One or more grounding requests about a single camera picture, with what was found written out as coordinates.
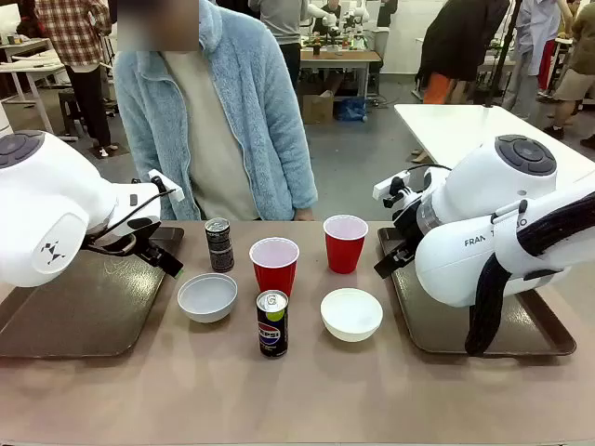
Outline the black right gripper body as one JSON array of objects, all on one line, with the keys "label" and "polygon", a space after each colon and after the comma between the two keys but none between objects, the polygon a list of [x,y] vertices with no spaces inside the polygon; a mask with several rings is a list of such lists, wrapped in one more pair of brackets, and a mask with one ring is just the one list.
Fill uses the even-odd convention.
[{"label": "black right gripper body", "polygon": [[393,214],[393,225],[400,234],[401,243],[393,250],[395,260],[412,260],[424,234],[417,222],[417,212],[421,205],[421,194],[417,192],[398,192],[394,202],[401,208]]}]

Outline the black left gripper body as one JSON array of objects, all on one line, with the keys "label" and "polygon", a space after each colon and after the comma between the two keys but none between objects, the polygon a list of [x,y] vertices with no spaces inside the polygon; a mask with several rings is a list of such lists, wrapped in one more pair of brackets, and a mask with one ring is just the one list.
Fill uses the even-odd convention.
[{"label": "black left gripper body", "polygon": [[150,217],[129,218],[96,234],[86,236],[86,250],[106,256],[138,256],[144,261],[157,261],[163,249],[151,237],[161,226]]}]

